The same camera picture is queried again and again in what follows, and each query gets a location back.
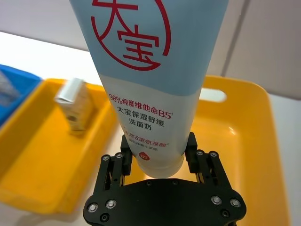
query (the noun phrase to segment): yellow tray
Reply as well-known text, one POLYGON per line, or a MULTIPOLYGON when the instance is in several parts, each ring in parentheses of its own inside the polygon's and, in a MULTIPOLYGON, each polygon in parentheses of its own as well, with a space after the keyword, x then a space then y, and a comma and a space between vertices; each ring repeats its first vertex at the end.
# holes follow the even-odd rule
POLYGON ((53 101, 63 82, 42 82, 1 128, 0 202, 38 213, 71 212, 115 131, 104 89, 88 84, 96 111, 85 134, 72 135, 53 101))
MULTIPOLYGON (((288 226, 283 172, 267 92, 258 85, 207 76, 205 88, 223 91, 222 103, 200 100, 192 124, 198 148, 217 151, 247 206, 239 226, 288 226)), ((185 161, 173 176, 196 181, 185 161)), ((134 160, 126 183, 147 179, 134 160)))

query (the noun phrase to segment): white wall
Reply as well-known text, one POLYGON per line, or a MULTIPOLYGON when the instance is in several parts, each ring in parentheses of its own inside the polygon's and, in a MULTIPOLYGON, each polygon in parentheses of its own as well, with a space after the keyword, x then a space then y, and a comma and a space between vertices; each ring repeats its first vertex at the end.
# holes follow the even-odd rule
POLYGON ((244 0, 229 0, 227 11, 211 57, 208 74, 221 75, 244 0))
POLYGON ((251 0, 226 76, 301 99, 301 0, 251 0))
POLYGON ((0 31, 87 50, 69 0, 0 0, 0 31))

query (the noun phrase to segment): red chinese characters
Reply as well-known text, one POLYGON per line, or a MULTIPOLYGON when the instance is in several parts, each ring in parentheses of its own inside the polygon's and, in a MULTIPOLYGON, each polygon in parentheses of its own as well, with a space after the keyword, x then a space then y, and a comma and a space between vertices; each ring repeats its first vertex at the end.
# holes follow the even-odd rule
POLYGON ((159 143, 159 142, 156 142, 156 141, 148 140, 148 139, 139 137, 139 136, 137 136, 135 134, 129 133, 127 131, 125 131, 124 133, 126 135, 128 135, 130 138, 133 138, 135 140, 139 140, 140 142, 142 142, 144 144, 153 145, 153 146, 159 146, 159 147, 166 147, 167 145, 169 145, 169 143, 168 144, 164 144, 164 143, 159 143))
POLYGON ((140 158, 142 158, 146 161, 148 161, 150 159, 149 156, 145 152, 140 152, 139 156, 140 156, 140 158))
MULTIPOLYGON (((167 13, 165 11, 165 8, 162 4, 161 0, 154 0, 154 2, 157 4, 157 7, 159 8, 162 18, 163 18, 163 23, 164 23, 164 28, 166 31, 166 37, 165 37, 165 47, 163 50, 162 55, 167 56, 169 53, 170 49, 170 44, 171 44, 171 30, 170 30, 170 24, 168 20, 167 13)), ((161 43, 160 37, 156 35, 151 35, 151 34, 144 34, 139 32, 139 25, 138 24, 126 24, 119 12, 119 9, 126 9, 126 10, 133 10, 137 11, 139 10, 138 5, 134 4, 121 4, 117 3, 117 0, 112 0, 112 2, 103 2, 99 0, 93 0, 92 2, 93 6, 96 7, 105 7, 105 8, 111 8, 111 16, 109 19, 109 23, 103 34, 99 34, 96 26, 96 20, 95 17, 91 17, 91 23, 93 30, 95 32, 95 35, 103 47, 103 49, 117 62, 121 63, 122 65, 129 67, 134 70, 139 70, 139 71, 149 71, 153 70, 161 65, 161 63, 156 62, 155 60, 152 60, 151 58, 153 57, 153 52, 151 51, 152 48, 158 48, 159 44, 161 43), (108 35, 110 32, 114 18, 117 17, 118 21, 124 28, 124 30, 117 31, 117 36, 118 40, 124 41, 125 44, 129 44, 129 46, 126 46, 125 49, 130 53, 130 54, 123 54, 123 59, 118 58, 116 54, 113 54, 110 51, 110 48, 107 47, 103 40, 104 38, 108 35), (141 64, 135 64, 135 62, 142 62, 145 64, 145 66, 141 66, 141 64)))
MULTIPOLYGON (((159 115, 163 118, 171 119, 171 117, 173 115, 173 113, 162 111, 162 110, 157 109, 155 107, 150 107, 149 105, 138 102, 138 101, 128 100, 128 99, 125 99, 125 98, 120 98, 119 96, 116 96, 116 95, 109 94, 109 98, 112 101, 119 103, 120 105, 126 105, 126 106, 129 106, 129 107, 134 107, 134 108, 137 108, 137 109, 141 109, 141 110, 144 110, 146 112, 150 112, 150 113, 153 113, 155 115, 159 115)), ((118 107, 118 112, 121 112, 121 113, 124 113, 124 114, 127 114, 127 115, 131 116, 130 111, 128 109, 124 109, 124 111, 125 112, 123 112, 123 109, 121 109, 121 107, 118 107)), ((136 118, 139 118, 138 117, 138 112, 133 114, 133 116, 136 117, 136 118)), ((147 116, 146 114, 143 114, 143 115, 141 115, 140 118, 143 119, 143 120, 147 120, 146 116, 147 116)), ((155 118, 154 117, 149 118, 149 121, 154 123, 155 118)))

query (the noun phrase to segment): facial cleanser tube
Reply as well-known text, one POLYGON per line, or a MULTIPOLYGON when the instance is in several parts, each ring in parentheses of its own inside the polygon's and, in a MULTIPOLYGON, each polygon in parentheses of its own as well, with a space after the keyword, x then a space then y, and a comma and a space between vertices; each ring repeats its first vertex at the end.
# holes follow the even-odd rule
POLYGON ((228 0, 70 0, 141 169, 182 165, 228 0))

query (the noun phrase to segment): red circle logo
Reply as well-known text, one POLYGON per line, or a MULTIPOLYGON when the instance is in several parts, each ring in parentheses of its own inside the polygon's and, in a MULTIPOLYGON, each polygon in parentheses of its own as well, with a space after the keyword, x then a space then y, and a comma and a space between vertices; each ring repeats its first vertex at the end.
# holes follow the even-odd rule
POLYGON ((149 156, 145 152, 140 152, 139 156, 140 156, 140 158, 142 158, 146 161, 148 161, 150 159, 149 156))
POLYGON ((102 34, 98 32, 94 16, 91 17, 92 27, 95 36, 101 44, 102 48, 114 60, 128 68, 138 71, 150 71, 159 67, 161 63, 155 60, 156 56, 154 56, 153 52, 151 51, 152 48, 158 48, 159 45, 165 45, 162 53, 163 56, 167 56, 169 53, 171 44, 171 29, 167 12, 164 8, 162 0, 155 0, 154 2, 156 2, 157 7, 159 8, 160 13, 162 15, 166 33, 165 43, 159 40, 160 37, 156 35, 140 32, 138 24, 125 23, 124 19, 122 18, 119 12, 119 9, 137 11, 139 10, 138 4, 118 3, 117 0, 112 0, 112 2, 93 0, 92 2, 92 5, 95 7, 111 8, 111 16, 105 31, 102 34), (116 18, 123 27, 123 29, 117 31, 118 40, 123 41, 125 45, 128 45, 125 46, 126 51, 123 55, 123 58, 117 57, 116 54, 113 54, 103 42, 104 38, 109 34, 112 28, 114 18, 116 18))

